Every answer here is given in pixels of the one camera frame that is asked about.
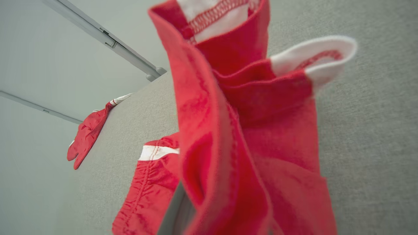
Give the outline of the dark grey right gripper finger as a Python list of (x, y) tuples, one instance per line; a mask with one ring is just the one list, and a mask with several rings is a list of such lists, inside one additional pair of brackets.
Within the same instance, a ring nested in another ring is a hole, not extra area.
[(196, 213), (184, 186), (179, 183), (166, 210), (157, 235), (185, 235)]

